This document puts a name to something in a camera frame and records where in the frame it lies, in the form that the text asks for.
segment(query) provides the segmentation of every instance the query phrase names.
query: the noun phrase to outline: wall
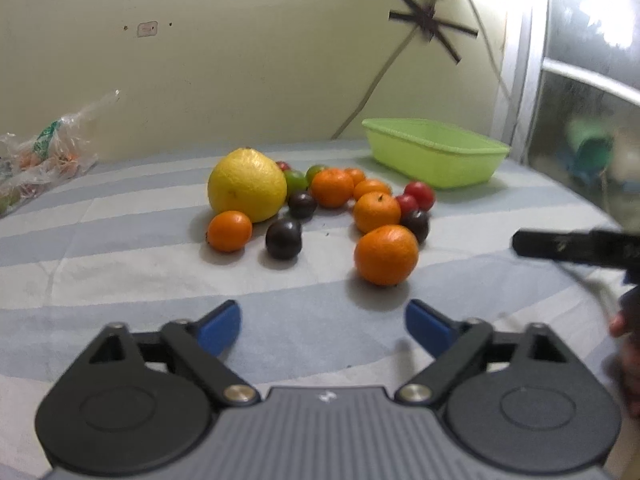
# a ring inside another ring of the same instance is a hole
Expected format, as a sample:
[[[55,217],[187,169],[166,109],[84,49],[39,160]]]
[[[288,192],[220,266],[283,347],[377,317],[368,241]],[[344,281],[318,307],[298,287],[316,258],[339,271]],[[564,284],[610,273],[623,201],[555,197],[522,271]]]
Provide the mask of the wall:
[[[510,0],[476,0],[500,59]],[[0,0],[0,131],[38,133],[111,89],[91,130],[103,159],[198,144],[328,139],[409,31],[400,0]],[[465,0],[437,7],[476,26]],[[156,20],[154,37],[137,38]],[[363,116],[417,116],[487,134],[497,83],[480,39],[463,57],[416,38]],[[362,136],[358,118],[344,137]]]

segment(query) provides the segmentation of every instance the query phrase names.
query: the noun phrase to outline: gray gripper base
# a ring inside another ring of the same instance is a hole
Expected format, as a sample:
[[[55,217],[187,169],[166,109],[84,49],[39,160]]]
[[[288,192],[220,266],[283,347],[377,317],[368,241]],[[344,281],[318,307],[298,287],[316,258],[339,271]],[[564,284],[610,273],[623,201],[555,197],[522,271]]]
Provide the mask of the gray gripper base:
[[[46,480],[89,477],[56,469]],[[273,388],[226,410],[187,456],[131,480],[518,480],[456,447],[436,416],[382,388]],[[546,480],[607,480],[590,468]]]

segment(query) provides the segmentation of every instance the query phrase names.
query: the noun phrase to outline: hand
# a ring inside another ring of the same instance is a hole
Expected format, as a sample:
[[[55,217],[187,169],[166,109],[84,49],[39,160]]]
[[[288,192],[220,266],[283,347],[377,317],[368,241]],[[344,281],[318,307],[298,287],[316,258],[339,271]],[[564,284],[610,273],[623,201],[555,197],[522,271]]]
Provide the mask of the hand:
[[[620,298],[621,310],[609,323],[609,333],[620,337],[631,332],[622,343],[620,362],[623,387],[631,416],[640,416],[640,286]]]

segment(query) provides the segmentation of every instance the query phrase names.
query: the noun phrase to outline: silver bolt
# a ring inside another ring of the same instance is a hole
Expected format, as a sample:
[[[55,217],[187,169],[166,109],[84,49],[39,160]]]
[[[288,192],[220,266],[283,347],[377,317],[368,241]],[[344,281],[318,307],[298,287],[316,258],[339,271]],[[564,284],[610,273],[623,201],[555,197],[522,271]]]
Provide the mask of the silver bolt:
[[[232,402],[250,402],[254,400],[258,392],[248,384],[232,384],[222,392],[226,400]]]
[[[400,388],[400,397],[406,402],[424,402],[431,399],[433,392],[422,384],[405,384]]]

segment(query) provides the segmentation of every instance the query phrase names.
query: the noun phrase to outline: clear plastic bag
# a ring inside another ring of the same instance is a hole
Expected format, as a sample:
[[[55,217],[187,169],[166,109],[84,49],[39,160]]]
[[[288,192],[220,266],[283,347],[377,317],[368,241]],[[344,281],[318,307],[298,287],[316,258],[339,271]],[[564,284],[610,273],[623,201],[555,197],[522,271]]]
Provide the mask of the clear plastic bag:
[[[14,134],[0,136],[0,218],[96,163],[84,130],[119,98],[120,91],[110,92],[79,112],[60,117],[26,142],[17,142]]]

